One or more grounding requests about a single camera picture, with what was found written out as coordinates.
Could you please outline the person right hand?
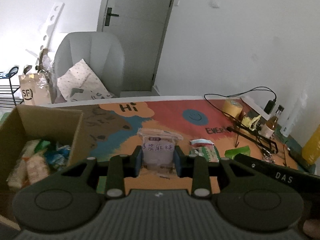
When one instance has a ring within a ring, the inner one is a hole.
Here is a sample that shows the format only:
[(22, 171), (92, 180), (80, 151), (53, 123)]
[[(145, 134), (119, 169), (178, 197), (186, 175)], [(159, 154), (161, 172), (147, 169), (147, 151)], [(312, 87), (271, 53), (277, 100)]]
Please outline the person right hand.
[(306, 220), (303, 225), (303, 232), (312, 239), (320, 239), (320, 220)]

